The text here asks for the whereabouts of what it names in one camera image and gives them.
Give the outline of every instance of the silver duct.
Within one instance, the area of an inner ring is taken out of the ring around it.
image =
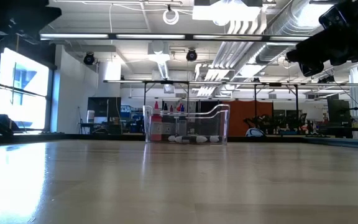
[[[160,71],[161,74],[161,79],[168,80],[169,71],[168,71],[167,62],[157,63],[157,65],[158,65],[158,70]],[[175,89],[172,85],[166,84],[164,85],[164,93],[175,93]]]
[[[307,35],[319,27],[318,17],[327,11],[330,5],[309,4],[310,0],[293,0],[290,5],[279,15],[277,20],[265,31],[266,35]],[[281,56],[289,45],[270,45],[265,43],[253,43],[248,45],[248,51],[242,51],[240,57],[229,62],[231,68],[235,67],[234,77],[240,74],[244,78],[250,78],[263,70],[266,65],[248,64],[269,64]],[[240,82],[241,78],[232,78],[231,81]],[[237,86],[225,85],[221,91],[233,91]]]
[[[316,21],[318,21],[318,17],[324,10],[328,10],[329,7],[330,5],[317,6],[309,4],[309,0],[294,0],[266,30],[265,34],[308,35],[319,27],[319,24]],[[243,58],[240,65],[243,67],[245,64],[250,63],[250,61],[251,63],[268,64],[281,56],[289,47],[291,46],[254,43],[247,52],[247,57]]]

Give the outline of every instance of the ceiling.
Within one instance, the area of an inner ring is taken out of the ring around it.
[[[181,0],[183,6],[180,9],[192,10],[193,0]],[[277,5],[269,7],[267,10],[267,19],[270,20],[280,9],[288,3],[289,0],[276,0]],[[111,26],[113,32],[120,33],[189,33],[189,34],[223,34],[226,33],[229,26],[216,26],[211,21],[194,21],[191,15],[180,13],[177,24],[168,25],[164,23],[162,15],[164,11],[147,11],[146,19],[142,11],[134,11],[120,6],[112,5],[90,5],[77,2],[55,2],[50,1],[50,6],[62,9],[63,15],[47,26],[43,33],[47,32],[90,32],[102,33],[110,32]],[[138,5],[128,5],[133,9],[140,10]],[[145,9],[165,9],[165,6],[144,6]],[[61,44],[75,49],[81,49],[87,45],[115,46],[120,53],[123,61],[126,62],[122,66],[122,74],[127,77],[136,77],[138,74],[151,75],[152,70],[158,70],[157,64],[148,60],[147,46],[148,41],[110,41],[110,40],[71,40]],[[195,48],[198,53],[198,60],[213,60],[221,45],[220,42],[185,42],[170,41],[170,51],[175,55],[171,55],[171,60],[167,62],[170,70],[190,70],[194,71],[196,63],[186,61],[186,53],[189,48]],[[82,59],[85,52],[77,50],[75,55]],[[112,57],[112,53],[100,52],[95,53],[101,61],[108,61]],[[337,82],[348,81],[349,70],[347,67],[336,69]],[[293,81],[293,82],[309,82],[311,78],[305,78],[298,68],[298,65],[292,64],[287,69],[288,63],[283,62],[283,58],[278,59],[277,63],[265,68],[264,75],[260,76],[261,81],[277,82],[277,81]]]

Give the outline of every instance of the window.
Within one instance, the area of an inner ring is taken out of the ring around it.
[[[0,66],[0,114],[20,128],[43,129],[49,68],[5,49]]]

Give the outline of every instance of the fluorescent light fixture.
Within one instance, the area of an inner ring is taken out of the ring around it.
[[[162,39],[174,39],[184,40],[183,34],[117,34],[117,39],[150,39],[150,40],[162,40]]]
[[[260,89],[260,88],[257,88],[256,91],[259,91],[260,92],[273,92],[273,93],[291,93],[291,91],[289,89]],[[254,89],[252,88],[238,88],[236,89],[236,91],[242,91],[242,92],[251,92],[253,93],[254,92]],[[298,90],[298,93],[306,93],[308,91],[311,91],[311,90],[305,90],[305,89],[302,89],[302,90]]]
[[[318,90],[313,93],[341,93],[343,90]]]
[[[284,42],[286,44],[298,43],[308,39],[309,35],[193,35],[195,40],[231,40],[231,41],[250,41],[250,42]]]
[[[170,5],[183,5],[181,1],[98,1],[98,0],[55,0],[55,2],[72,2],[72,3],[84,3],[84,4],[148,4],[148,5],[161,5],[161,4],[170,4]]]
[[[104,80],[106,83],[143,83],[140,80]]]
[[[269,42],[269,43],[266,43],[266,45],[268,46],[295,46],[296,43],[294,42],[279,42],[279,43],[276,43],[276,42]]]
[[[218,84],[223,84],[223,82],[198,82],[198,81],[190,81],[189,84],[212,84],[212,85],[218,85]]]
[[[108,34],[40,34],[41,40],[55,39],[109,39]]]
[[[271,36],[268,40],[266,40],[267,42],[268,41],[282,41],[282,42],[302,42],[304,40],[307,40],[309,39],[309,35],[278,35],[278,36]]]
[[[262,40],[262,36],[259,35],[194,35],[195,40],[249,40],[258,41]]]

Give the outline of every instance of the ceiling light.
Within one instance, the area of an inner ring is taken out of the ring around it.
[[[262,37],[259,35],[194,35],[195,40],[249,40],[249,41],[258,41],[262,40]]]
[[[241,0],[218,1],[210,6],[195,4],[193,19],[214,21],[215,24],[224,26],[229,21],[254,21],[260,10],[261,7],[249,7]]]
[[[223,84],[223,82],[197,82],[197,81],[190,81],[189,84]]]
[[[195,40],[225,40],[225,41],[249,41],[249,42],[276,42],[293,44],[299,43],[308,39],[309,35],[208,35],[208,34],[196,34],[193,35]]]
[[[182,34],[117,34],[117,39],[144,39],[144,40],[184,40],[185,35]]]
[[[171,4],[171,5],[180,5],[183,3],[181,1],[81,1],[81,0],[55,0],[55,2],[72,2],[72,3],[84,3],[84,4],[148,4],[148,5],[161,5],[161,4]]]
[[[103,80],[105,83],[143,83],[140,80]]]
[[[40,34],[41,40],[53,39],[109,39],[108,34]]]

